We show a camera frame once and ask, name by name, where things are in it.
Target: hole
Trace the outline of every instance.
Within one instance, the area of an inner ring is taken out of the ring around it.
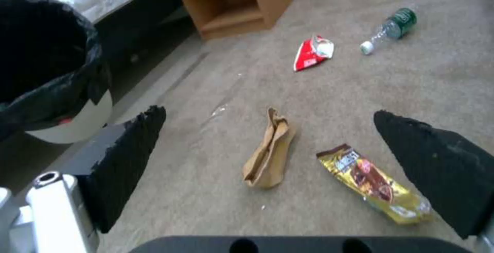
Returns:
[[[347,239],[343,242],[343,253],[372,253],[372,251],[359,239]]]
[[[230,253],[258,253],[259,250],[250,239],[237,239],[230,246]]]
[[[46,173],[39,177],[39,180],[44,182],[44,181],[49,181],[55,177],[55,173]]]

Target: crumpled paper bag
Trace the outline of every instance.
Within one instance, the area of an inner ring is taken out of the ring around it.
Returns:
[[[271,188],[283,181],[286,155],[296,133],[274,108],[268,109],[267,116],[264,139],[242,169],[243,179],[251,187]]]

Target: floor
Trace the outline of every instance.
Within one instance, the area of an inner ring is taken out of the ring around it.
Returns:
[[[494,153],[493,2],[294,0],[272,30],[207,43],[192,36],[136,86],[139,96],[127,94],[134,103],[114,117],[125,121],[150,104],[168,114],[99,251],[126,252],[167,235],[428,236],[471,247],[437,215],[394,224],[315,154],[347,142],[413,188],[374,128],[379,109],[457,131]],[[416,9],[415,30],[361,55],[359,44],[400,7]],[[333,59],[294,73],[298,46],[312,33],[335,43]],[[284,182],[259,191],[242,183],[240,171],[261,141],[269,106],[299,131]]]

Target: wooden cabinet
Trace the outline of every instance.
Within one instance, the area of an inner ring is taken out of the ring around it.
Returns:
[[[269,29],[291,0],[183,0],[203,39]]]

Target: plastic bottle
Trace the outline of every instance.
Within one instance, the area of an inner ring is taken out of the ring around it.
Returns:
[[[384,24],[378,27],[376,35],[360,45],[363,54],[371,54],[376,47],[388,40],[398,40],[417,23],[415,12],[409,8],[401,8],[388,17]]]

